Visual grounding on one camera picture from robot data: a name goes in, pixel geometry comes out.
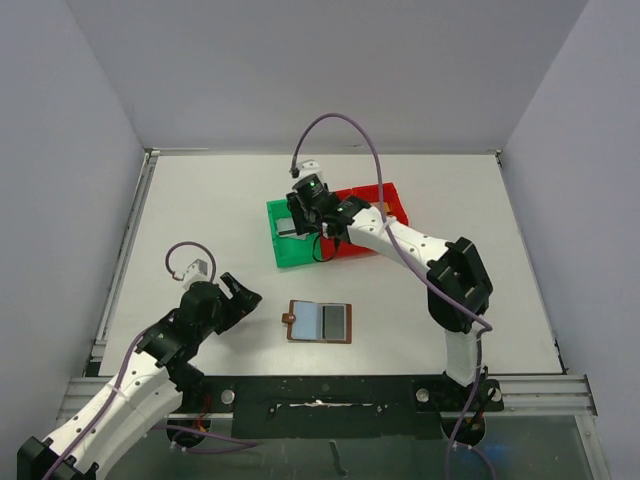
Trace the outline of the silver credit card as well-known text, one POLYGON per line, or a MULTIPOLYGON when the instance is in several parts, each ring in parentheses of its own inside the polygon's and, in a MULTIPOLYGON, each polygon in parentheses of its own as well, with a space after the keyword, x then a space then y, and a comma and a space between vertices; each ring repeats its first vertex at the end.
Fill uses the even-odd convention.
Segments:
POLYGON ((279 218, 275 221, 276 235, 278 238, 288 238, 305 241, 308 233, 298 233, 292 217, 279 218))

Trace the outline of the red plastic bin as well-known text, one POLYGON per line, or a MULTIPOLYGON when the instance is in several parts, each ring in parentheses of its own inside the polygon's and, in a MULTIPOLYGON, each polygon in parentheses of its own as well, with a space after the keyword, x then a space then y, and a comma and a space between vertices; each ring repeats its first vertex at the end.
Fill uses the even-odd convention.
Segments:
MULTIPOLYGON (((364 185, 338 190, 335 191, 335 194, 340 200, 344 200, 347 197, 354 195, 370 204, 379 203, 378 189, 376 185, 364 185)), ((319 252, 322 260, 354 257, 372 253, 371 250, 365 247, 360 247, 346 242, 341 242, 338 248, 335 248, 334 242, 324 237, 319 238, 319 252)))
MULTIPOLYGON (((393 216, 400 223, 408 226, 409 218, 404 209, 396 186, 392 182, 383 184, 383 210, 387 216, 393 216)), ((363 185, 352 188, 352 193, 369 204, 380 207, 379 186, 377 184, 363 185)))

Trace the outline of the green plastic bin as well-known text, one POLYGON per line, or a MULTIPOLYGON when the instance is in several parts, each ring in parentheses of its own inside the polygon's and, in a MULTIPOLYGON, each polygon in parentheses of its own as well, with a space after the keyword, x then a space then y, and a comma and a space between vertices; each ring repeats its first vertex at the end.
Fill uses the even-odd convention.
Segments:
POLYGON ((308 234, 305 241, 277 237, 275 221, 279 218, 292 217, 287 201, 284 199, 268 201, 266 208, 277 267, 285 269, 318 263, 321 255, 317 234, 308 234))

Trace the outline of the brown leather card holder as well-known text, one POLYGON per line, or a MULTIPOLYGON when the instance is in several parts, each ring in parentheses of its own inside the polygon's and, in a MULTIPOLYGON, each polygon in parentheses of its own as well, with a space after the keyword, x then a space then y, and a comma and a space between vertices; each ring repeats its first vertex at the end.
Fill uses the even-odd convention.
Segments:
POLYGON ((291 300, 281 322, 292 342, 351 344, 352 316, 351 304, 291 300))

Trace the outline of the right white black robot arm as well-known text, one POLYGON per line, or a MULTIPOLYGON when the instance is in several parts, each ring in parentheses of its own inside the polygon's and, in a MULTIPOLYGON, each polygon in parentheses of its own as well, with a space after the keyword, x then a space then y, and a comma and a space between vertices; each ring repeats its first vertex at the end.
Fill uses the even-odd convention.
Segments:
POLYGON ((445 331, 448 402, 469 408, 481 396, 479 336, 492 329, 482 318, 493 286, 473 242, 429 236, 386 216, 356 196, 329 193, 309 202, 286 196, 296 231, 369 249, 412 271, 427 289, 430 317, 445 331))

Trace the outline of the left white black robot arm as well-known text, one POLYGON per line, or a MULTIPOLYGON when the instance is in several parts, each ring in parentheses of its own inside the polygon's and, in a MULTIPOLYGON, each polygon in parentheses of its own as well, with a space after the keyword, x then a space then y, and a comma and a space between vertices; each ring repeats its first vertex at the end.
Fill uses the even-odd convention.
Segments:
POLYGON ((192 283, 176 308, 134 338, 117 373, 84 407, 45 439, 26 440, 18 478, 103 479, 164 417, 198 407, 204 375, 191 361, 200 345, 262 301, 230 273, 221 279, 192 283))

